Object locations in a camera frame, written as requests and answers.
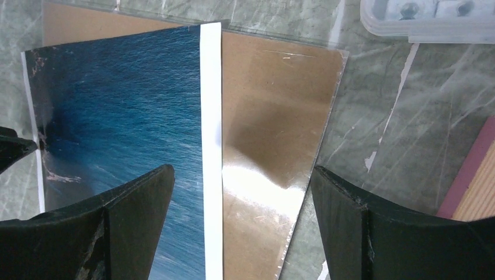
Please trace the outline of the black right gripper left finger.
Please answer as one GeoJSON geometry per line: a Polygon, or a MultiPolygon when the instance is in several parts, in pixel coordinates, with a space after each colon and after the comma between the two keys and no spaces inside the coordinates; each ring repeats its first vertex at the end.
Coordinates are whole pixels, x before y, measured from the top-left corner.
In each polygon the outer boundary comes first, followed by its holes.
{"type": "Polygon", "coordinates": [[[72,205],[1,222],[1,278],[147,279],[174,182],[165,164],[72,205]]]}

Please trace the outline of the pink wooden picture frame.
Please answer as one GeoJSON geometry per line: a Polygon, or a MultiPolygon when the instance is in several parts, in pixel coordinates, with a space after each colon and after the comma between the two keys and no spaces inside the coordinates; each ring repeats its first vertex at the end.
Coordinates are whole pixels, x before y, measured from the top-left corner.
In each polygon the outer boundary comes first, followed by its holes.
{"type": "Polygon", "coordinates": [[[480,130],[436,216],[462,222],[494,219],[494,117],[480,130]]]}

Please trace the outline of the sea and cloud photo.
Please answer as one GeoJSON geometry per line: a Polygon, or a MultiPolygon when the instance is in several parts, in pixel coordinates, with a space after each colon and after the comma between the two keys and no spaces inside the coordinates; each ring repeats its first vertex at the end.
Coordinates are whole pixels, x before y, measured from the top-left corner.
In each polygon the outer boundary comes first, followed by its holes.
{"type": "Polygon", "coordinates": [[[169,164],[172,199],[150,279],[222,279],[221,24],[21,55],[43,211],[169,164]]]}

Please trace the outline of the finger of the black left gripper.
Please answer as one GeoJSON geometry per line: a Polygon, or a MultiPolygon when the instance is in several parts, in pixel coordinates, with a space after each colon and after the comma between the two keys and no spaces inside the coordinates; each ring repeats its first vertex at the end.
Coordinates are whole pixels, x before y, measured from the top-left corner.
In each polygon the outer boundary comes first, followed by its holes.
{"type": "Polygon", "coordinates": [[[37,150],[33,140],[20,138],[12,128],[1,127],[1,171],[37,150]]]}

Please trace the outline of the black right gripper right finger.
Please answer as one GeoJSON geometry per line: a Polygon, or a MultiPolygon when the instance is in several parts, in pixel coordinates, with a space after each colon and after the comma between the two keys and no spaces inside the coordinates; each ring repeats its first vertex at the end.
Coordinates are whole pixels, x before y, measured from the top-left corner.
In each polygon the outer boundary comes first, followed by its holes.
{"type": "Polygon", "coordinates": [[[494,219],[439,218],[323,166],[310,187],[331,279],[493,279],[494,219]]]}

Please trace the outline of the clear acrylic sheet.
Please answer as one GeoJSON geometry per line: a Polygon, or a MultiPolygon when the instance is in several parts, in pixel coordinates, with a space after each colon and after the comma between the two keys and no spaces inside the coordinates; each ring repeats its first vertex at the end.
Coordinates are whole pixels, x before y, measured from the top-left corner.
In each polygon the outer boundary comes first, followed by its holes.
{"type": "Polygon", "coordinates": [[[278,279],[348,53],[222,34],[225,279],[278,279]]]}

